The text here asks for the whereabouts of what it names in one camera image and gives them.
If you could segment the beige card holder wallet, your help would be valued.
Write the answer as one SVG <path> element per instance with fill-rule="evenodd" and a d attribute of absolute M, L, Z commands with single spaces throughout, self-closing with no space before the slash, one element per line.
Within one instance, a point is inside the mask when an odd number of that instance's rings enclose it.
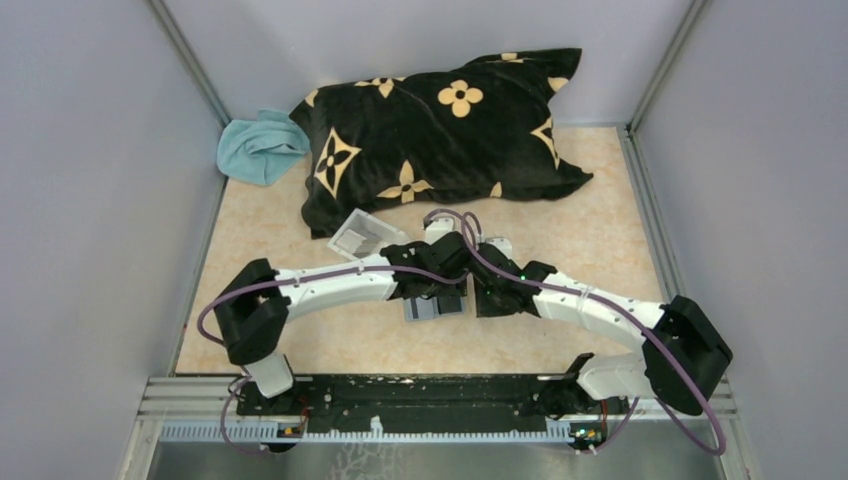
<path fill-rule="evenodd" d="M 408 323 L 435 320 L 460 315 L 467 311 L 466 296 L 416 297 L 403 302 L 404 318 Z"/>

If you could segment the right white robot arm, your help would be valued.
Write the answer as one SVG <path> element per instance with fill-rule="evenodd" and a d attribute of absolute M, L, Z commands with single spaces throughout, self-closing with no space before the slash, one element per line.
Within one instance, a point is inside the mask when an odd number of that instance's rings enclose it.
<path fill-rule="evenodd" d="M 538 261 L 519 267 L 497 246 L 472 249 L 471 271 L 484 298 L 516 313 L 561 321 L 627 348 L 614 356 L 579 361 L 563 398 L 588 412 L 610 397 L 653 397 L 697 416 L 715 392 L 733 353 L 694 300 L 640 301 L 597 289 Z"/>

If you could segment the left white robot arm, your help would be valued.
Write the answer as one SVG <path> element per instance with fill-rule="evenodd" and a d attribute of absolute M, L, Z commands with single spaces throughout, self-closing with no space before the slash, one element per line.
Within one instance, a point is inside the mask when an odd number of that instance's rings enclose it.
<path fill-rule="evenodd" d="M 274 269 L 258 259 L 202 313 L 214 314 L 230 363 L 256 385 L 263 404 L 285 414 L 300 399 L 295 375 L 277 350 L 288 322 L 356 302 L 449 295 L 465 281 L 471 260 L 456 231 L 432 243 L 391 244 L 355 261 L 314 269 Z"/>

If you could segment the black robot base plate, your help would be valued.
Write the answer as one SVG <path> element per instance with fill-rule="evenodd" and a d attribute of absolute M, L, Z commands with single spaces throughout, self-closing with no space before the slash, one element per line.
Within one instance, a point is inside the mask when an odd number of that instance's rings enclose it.
<path fill-rule="evenodd" d="M 536 433 L 549 420 L 623 414 L 625 399 L 593 400 L 566 374 L 312 374 L 274 398 L 247 383 L 242 416 L 293 416 L 309 433 L 359 433 L 379 418 L 392 434 Z"/>

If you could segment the white plastic card box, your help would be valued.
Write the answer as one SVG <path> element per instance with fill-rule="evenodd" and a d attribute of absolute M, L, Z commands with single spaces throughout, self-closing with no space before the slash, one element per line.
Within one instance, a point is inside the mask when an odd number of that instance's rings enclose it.
<path fill-rule="evenodd" d="M 388 245 L 411 241 L 403 230 L 355 209 L 331 237 L 327 247 L 344 258 L 357 260 L 378 253 Z"/>

